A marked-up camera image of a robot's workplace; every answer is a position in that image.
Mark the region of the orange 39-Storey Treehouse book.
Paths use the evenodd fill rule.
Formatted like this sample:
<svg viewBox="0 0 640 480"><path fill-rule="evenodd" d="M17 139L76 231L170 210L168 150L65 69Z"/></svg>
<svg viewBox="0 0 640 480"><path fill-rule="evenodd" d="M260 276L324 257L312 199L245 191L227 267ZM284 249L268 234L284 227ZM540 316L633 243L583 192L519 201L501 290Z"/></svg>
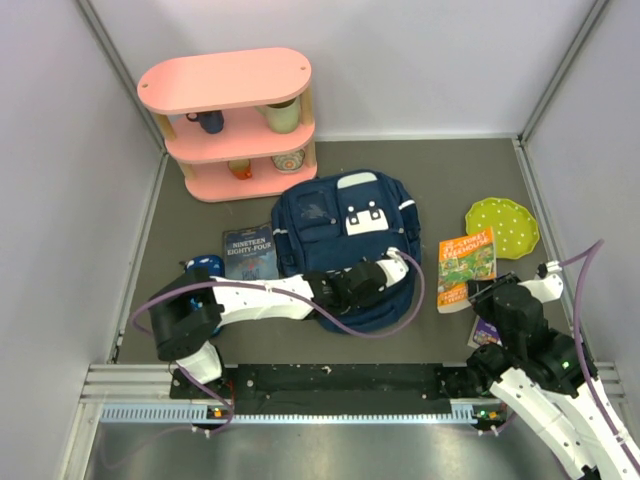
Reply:
<svg viewBox="0 0 640 480"><path fill-rule="evenodd" d="M437 310L455 313L470 306L467 282L497 277L493 229L439 243Z"/></svg>

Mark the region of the navy blue student backpack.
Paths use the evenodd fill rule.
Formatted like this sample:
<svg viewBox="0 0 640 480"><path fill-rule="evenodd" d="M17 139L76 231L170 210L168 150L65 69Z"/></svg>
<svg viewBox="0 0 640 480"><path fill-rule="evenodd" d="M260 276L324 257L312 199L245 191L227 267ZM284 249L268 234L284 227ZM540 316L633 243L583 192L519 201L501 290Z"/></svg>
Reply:
<svg viewBox="0 0 640 480"><path fill-rule="evenodd" d="M391 290L372 314L348 314L343 322L319 315L335 333L384 338L400 330L412 304L422 262L421 225L415 200L401 181L382 172L355 170L302 182L286 190L271 211L280 274L338 271L376 261L395 247L409 266L409 280Z"/></svg>

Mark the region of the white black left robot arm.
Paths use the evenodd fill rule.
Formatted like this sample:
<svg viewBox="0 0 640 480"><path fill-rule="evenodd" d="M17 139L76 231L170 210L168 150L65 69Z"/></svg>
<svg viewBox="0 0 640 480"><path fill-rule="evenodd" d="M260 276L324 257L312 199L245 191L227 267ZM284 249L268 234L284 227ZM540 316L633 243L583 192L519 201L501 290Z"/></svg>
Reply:
<svg viewBox="0 0 640 480"><path fill-rule="evenodd" d="M219 352L210 343L216 329L272 318L303 321L314 313L343 322L348 314L372 314L386 306L391 290L408 280L409 266L395 247L376 261L276 280L231 281L197 267L149 300L157 357L186 370L203 395L216 396L227 382Z"/></svg>

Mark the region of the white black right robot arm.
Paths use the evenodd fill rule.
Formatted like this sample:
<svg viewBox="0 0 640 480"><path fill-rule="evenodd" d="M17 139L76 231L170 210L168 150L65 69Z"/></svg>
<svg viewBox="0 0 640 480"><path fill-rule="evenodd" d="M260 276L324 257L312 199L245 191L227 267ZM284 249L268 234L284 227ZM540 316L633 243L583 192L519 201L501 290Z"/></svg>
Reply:
<svg viewBox="0 0 640 480"><path fill-rule="evenodd" d="M500 341L467 361L469 388L504 402L552 451L571 479L636 479L639 448L607 398L578 335L549 326L543 306L564 290L557 261L532 280L509 273L470 280L473 311Z"/></svg>

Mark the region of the purple card packet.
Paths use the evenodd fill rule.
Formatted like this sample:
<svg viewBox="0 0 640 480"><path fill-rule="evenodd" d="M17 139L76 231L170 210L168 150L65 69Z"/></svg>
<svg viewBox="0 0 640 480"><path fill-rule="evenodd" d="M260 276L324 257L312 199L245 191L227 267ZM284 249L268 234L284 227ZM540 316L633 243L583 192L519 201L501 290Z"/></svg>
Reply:
<svg viewBox="0 0 640 480"><path fill-rule="evenodd" d="M471 348L478 348L488 343L502 344L496 327L477 316L467 344Z"/></svg>

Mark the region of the green polka dot plate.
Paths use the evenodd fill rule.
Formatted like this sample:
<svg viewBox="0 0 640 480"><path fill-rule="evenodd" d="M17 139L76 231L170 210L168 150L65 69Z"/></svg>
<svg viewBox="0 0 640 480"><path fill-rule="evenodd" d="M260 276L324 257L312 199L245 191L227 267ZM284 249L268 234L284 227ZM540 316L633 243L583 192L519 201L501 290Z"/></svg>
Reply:
<svg viewBox="0 0 640 480"><path fill-rule="evenodd" d="M529 255L540 239L534 216L527 208L507 198L479 200L471 205L464 219L468 235L492 228L498 259L518 260Z"/></svg>

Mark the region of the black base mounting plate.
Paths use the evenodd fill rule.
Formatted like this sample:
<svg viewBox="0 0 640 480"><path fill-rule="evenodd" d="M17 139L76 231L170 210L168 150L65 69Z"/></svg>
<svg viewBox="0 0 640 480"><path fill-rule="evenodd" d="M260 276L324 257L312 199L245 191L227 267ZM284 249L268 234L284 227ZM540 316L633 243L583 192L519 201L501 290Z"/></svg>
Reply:
<svg viewBox="0 0 640 480"><path fill-rule="evenodd" d="M240 364L206 385L241 415L449 413L452 399L489 398L465 367L422 364Z"/></svg>

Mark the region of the Nineteen Eighty-Four dark book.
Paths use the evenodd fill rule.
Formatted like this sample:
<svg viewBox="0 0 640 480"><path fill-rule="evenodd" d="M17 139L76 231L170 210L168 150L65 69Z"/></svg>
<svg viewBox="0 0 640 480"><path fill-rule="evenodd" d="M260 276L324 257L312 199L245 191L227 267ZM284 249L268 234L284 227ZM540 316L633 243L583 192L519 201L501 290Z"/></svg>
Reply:
<svg viewBox="0 0 640 480"><path fill-rule="evenodd" d="M223 233L225 277L238 281L279 277L270 223Z"/></svg>

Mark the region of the blue dinosaur pencil case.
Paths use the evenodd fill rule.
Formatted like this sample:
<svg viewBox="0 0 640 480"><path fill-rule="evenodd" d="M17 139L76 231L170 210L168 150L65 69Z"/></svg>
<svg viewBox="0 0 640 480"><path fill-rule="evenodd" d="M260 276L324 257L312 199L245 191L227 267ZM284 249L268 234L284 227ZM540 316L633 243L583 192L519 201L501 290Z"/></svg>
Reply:
<svg viewBox="0 0 640 480"><path fill-rule="evenodd" d="M221 257L213 254L199 255L182 262L183 270L188 272L193 269L204 268L209 277L224 277L225 265Z"/></svg>

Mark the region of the patterned small bowl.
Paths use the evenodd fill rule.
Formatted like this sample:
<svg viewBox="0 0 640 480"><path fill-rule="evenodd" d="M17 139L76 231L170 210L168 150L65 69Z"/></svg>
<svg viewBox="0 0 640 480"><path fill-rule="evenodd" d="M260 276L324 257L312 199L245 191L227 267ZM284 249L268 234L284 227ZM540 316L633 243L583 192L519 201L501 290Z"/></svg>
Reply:
<svg viewBox="0 0 640 480"><path fill-rule="evenodd" d="M271 161L274 167L281 173L291 174L304 166L305 150L273 155Z"/></svg>

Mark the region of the orange cup on shelf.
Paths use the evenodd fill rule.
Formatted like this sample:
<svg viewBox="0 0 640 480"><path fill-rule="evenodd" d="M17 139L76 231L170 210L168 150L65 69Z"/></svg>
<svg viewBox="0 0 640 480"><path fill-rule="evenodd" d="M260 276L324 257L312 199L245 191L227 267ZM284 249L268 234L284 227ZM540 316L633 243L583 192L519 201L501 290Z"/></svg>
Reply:
<svg viewBox="0 0 640 480"><path fill-rule="evenodd" d="M238 180L248 180L252 177L250 159L239 159L227 162L228 169Z"/></svg>

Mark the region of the pale green cup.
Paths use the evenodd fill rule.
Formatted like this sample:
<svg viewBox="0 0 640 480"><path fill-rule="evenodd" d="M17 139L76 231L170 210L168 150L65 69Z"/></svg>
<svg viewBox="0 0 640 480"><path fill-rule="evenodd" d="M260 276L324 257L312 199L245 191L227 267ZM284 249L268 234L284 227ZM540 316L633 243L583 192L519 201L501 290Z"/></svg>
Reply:
<svg viewBox="0 0 640 480"><path fill-rule="evenodd" d="M270 130L278 134L292 133L300 123L298 98L277 104L256 106L255 109L263 115Z"/></svg>

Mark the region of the pink three-tier shelf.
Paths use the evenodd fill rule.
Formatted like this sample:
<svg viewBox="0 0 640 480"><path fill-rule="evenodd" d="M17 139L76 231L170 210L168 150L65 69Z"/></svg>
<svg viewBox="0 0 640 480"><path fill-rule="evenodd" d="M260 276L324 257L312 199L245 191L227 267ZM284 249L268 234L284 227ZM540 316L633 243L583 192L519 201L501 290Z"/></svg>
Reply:
<svg viewBox="0 0 640 480"><path fill-rule="evenodd" d="M217 203L275 196L317 174L312 66L302 53L285 47L259 48L172 58L140 78L137 94L154 115L168 154L183 172L187 191ZM270 130L255 107L299 99L295 131ZM185 115L221 110L218 134L206 133ZM305 150L304 166L285 174L273 155ZM238 180L227 162L250 159L252 177Z"/></svg>

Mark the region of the dark blue mug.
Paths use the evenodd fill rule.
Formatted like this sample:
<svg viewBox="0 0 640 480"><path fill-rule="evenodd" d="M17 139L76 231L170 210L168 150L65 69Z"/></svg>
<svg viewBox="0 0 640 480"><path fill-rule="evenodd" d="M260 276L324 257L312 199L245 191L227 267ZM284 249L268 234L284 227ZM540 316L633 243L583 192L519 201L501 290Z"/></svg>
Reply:
<svg viewBox="0 0 640 480"><path fill-rule="evenodd" d="M224 129L224 115L221 110L192 112L185 115L190 122L198 123L208 134L218 134Z"/></svg>

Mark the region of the aluminium frame rail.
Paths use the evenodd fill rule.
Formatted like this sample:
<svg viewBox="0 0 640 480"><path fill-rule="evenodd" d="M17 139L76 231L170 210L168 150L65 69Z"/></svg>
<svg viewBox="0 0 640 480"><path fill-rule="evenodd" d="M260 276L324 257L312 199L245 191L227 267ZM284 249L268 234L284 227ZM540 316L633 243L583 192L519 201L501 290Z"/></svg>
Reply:
<svg viewBox="0 0 640 480"><path fill-rule="evenodd" d="M159 364L89 366L80 400L84 403L149 403L169 399L170 366Z"/></svg>

